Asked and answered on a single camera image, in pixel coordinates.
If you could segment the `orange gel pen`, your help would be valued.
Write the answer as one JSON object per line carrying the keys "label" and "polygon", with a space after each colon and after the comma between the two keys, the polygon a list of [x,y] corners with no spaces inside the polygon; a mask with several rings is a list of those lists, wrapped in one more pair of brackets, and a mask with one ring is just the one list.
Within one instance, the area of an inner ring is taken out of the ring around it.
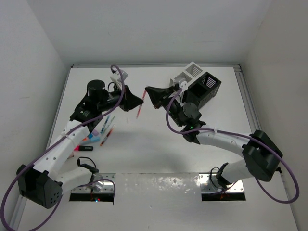
{"label": "orange gel pen", "polygon": [[103,144],[107,141],[107,139],[109,138],[109,136],[111,135],[111,133],[113,132],[115,128],[115,124],[113,124],[110,128],[110,130],[108,131],[108,133],[106,134],[106,136],[104,137],[104,139],[102,140],[102,142],[100,143],[100,146],[102,147]]}

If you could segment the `blue gel pen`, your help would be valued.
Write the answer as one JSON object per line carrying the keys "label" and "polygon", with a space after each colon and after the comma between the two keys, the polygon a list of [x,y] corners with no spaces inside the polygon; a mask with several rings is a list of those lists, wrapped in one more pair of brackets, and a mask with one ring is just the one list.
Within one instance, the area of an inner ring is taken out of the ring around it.
{"label": "blue gel pen", "polygon": [[110,118],[110,115],[107,116],[107,118],[106,118],[106,120],[105,120],[105,122],[104,122],[104,124],[103,124],[103,126],[102,126],[102,129],[101,129],[100,134],[103,134],[103,132],[104,132],[104,130],[105,130],[105,127],[106,127],[106,125],[107,125],[107,123],[108,123],[109,118]]}

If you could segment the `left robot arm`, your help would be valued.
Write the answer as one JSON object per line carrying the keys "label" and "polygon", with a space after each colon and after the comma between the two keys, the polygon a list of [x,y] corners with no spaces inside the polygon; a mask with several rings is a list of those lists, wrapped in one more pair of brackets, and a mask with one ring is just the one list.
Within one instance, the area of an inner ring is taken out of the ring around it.
{"label": "left robot arm", "polygon": [[124,89],[114,86],[113,92],[105,89],[101,80],[92,80],[87,84],[86,95],[74,109],[61,135],[51,146],[51,150],[27,168],[21,165],[17,173],[19,193],[49,209],[61,196],[79,185],[90,182],[98,169],[87,164],[66,173],[60,173],[63,164],[81,141],[88,136],[102,120],[101,115],[119,106],[130,111],[143,104],[143,100],[131,93],[127,85]]}

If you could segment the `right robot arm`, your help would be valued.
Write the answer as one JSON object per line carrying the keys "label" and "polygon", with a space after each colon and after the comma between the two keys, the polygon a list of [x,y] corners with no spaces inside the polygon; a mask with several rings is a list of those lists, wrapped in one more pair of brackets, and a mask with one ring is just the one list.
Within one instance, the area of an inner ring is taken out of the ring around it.
{"label": "right robot arm", "polygon": [[179,133],[186,141],[215,146],[241,157],[240,161],[224,163],[215,174],[211,174],[209,182],[213,188],[225,191],[238,180],[252,177],[264,182],[271,180],[283,154],[265,132],[255,130],[250,135],[243,135],[210,128],[200,120],[197,105],[176,100],[182,92],[178,84],[166,89],[146,87],[145,91],[154,108],[163,107],[166,118],[183,127]]}

